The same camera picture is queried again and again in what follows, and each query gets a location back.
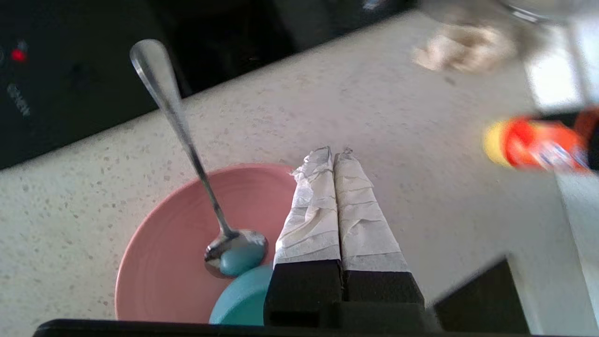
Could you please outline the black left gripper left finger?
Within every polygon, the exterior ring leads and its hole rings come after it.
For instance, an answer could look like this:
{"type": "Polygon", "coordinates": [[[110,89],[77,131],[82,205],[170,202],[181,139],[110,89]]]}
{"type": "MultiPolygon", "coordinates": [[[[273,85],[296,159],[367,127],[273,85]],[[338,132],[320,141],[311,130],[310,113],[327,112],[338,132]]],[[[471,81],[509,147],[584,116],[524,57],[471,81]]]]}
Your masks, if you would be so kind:
{"type": "Polygon", "coordinates": [[[311,151],[292,175],[297,187],[275,245],[264,324],[317,327],[343,298],[331,149],[311,151]]]}

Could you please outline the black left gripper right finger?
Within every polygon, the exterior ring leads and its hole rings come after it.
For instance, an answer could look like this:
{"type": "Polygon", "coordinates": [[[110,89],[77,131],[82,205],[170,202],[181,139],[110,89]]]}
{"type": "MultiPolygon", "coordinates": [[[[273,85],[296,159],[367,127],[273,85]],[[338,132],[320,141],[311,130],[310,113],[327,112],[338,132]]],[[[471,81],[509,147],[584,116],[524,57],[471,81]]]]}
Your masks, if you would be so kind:
{"type": "Polygon", "coordinates": [[[334,164],[342,245],[343,328],[426,328],[424,298],[351,149],[334,164]]]}

